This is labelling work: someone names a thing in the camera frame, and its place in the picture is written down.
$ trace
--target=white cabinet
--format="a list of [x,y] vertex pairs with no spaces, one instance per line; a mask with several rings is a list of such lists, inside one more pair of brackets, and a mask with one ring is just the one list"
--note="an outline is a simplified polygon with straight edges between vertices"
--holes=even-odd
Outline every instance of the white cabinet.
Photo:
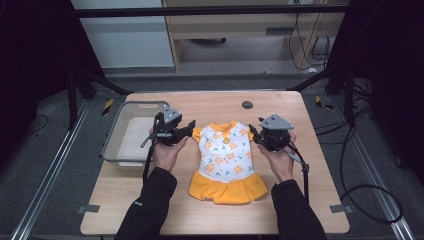
[[[162,7],[160,0],[72,0],[72,4],[75,9]],[[81,18],[81,23],[105,73],[174,68],[164,17]]]

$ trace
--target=person's left hand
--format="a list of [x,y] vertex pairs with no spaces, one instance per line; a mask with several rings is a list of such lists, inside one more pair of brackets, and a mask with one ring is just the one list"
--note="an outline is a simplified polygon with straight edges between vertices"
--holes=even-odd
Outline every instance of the person's left hand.
[[171,172],[177,162],[178,153],[185,146],[188,136],[173,146],[166,146],[158,142],[153,150],[153,161],[156,167]]

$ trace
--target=metal bracket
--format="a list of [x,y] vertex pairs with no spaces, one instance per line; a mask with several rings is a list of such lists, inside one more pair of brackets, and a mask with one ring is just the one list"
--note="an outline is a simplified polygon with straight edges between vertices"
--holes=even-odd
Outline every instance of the metal bracket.
[[86,212],[99,212],[100,206],[99,205],[86,205],[86,206],[79,206],[77,209],[77,213],[86,213]]
[[163,109],[163,117],[165,123],[170,123],[177,117],[181,116],[181,111],[175,110],[168,105],[165,105]]
[[273,113],[267,119],[264,119],[259,123],[261,127],[270,129],[270,130],[279,130],[279,129],[293,129],[293,125],[287,122],[284,118]]
[[332,206],[330,206],[330,210],[331,210],[332,213],[339,213],[339,212],[352,213],[352,212],[354,212],[352,206],[350,206],[350,205],[344,206],[343,204],[332,205]]

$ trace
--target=child's dress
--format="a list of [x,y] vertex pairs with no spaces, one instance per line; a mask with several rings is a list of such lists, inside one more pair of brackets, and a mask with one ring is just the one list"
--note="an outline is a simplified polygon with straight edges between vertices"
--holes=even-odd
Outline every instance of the child's dress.
[[212,199],[216,204],[243,204],[268,192],[262,178],[253,171],[253,134],[246,126],[236,121],[210,123],[195,128],[193,138],[199,143],[201,161],[190,183],[191,196]]

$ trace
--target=black sleeve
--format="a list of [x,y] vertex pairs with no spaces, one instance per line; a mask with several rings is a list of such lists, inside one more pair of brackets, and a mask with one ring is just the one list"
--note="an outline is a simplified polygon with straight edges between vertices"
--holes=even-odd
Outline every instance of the black sleeve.
[[327,239],[324,229],[295,180],[274,185],[271,190],[280,239]]
[[176,187],[177,179],[171,173],[154,168],[140,197],[129,207],[115,240],[159,239]]

